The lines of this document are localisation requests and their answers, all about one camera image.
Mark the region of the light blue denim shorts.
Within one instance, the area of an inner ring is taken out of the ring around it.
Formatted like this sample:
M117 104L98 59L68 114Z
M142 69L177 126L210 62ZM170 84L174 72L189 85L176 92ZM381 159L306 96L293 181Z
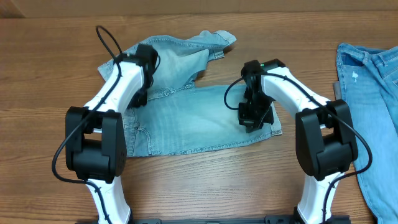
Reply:
M147 104L123 114L129 157L171 156L243 147L282 134L278 117L273 124L247 133L238 114L228 106L243 101L245 85L198 88L195 80L208 62L221 59L236 41L225 30L202 31L189 39L169 35L148 37L160 55L160 66L148 90Z

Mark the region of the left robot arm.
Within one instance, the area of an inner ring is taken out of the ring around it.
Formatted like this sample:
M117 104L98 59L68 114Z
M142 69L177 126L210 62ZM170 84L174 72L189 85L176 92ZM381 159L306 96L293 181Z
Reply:
M88 187L98 223L133 222L121 183L127 159L123 113L146 105L159 60L157 51L145 44L133 54L118 55L97 95L66 113L66 165Z

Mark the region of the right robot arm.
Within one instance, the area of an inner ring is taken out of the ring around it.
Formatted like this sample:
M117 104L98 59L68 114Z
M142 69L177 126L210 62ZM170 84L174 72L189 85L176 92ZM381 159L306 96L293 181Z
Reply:
M275 121L271 104L277 101L295 120L295 153L305 173L302 198L291 215L268 215L265 223L350 223L347 215L333 215L331 204L339 177L358 157L348 105L331 101L299 82L278 59L246 62L246 83L238 121L247 133Z

